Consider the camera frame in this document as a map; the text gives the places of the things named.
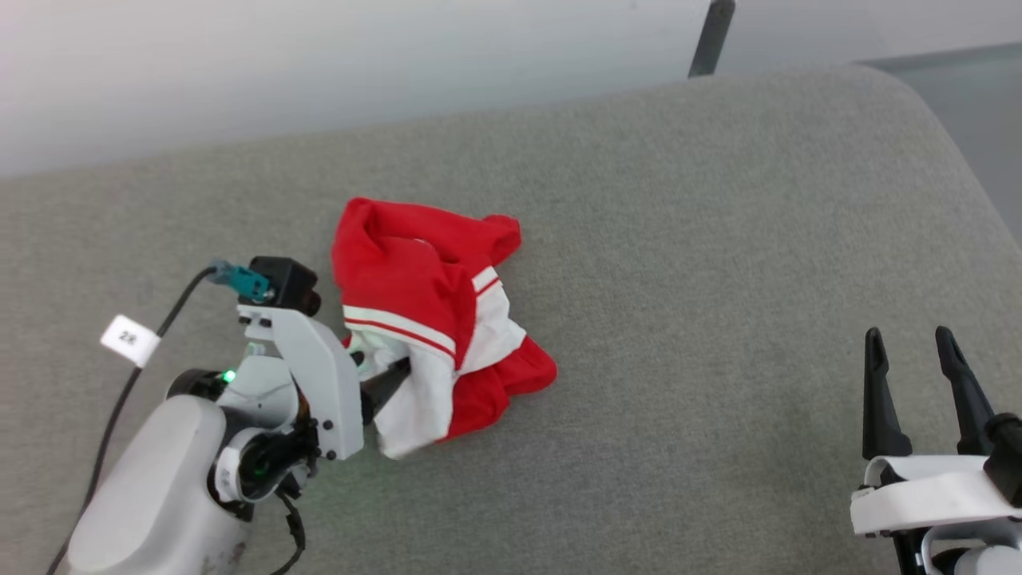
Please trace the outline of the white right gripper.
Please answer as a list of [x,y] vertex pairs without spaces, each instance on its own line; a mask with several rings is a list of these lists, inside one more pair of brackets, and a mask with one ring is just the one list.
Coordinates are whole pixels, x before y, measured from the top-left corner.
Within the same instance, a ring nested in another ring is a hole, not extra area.
[[864,480],[851,495],[850,521],[858,536],[1019,519],[987,476],[985,456],[992,441],[985,426],[994,412],[953,331],[935,330],[941,372],[953,389],[960,456],[911,456],[913,445],[899,426],[887,375],[889,360],[878,327],[864,342]]

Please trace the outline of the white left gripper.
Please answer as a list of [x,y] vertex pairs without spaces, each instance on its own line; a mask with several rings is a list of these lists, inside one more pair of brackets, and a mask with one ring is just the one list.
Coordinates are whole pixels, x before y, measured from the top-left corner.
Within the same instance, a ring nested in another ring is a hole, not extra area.
[[300,312],[239,306],[249,341],[267,343],[274,355],[248,355],[237,367],[237,406],[256,425],[274,432],[297,427],[299,408],[318,423],[321,456],[343,461],[365,444],[362,426],[374,422],[411,375],[411,360],[360,382],[355,361],[327,325]]

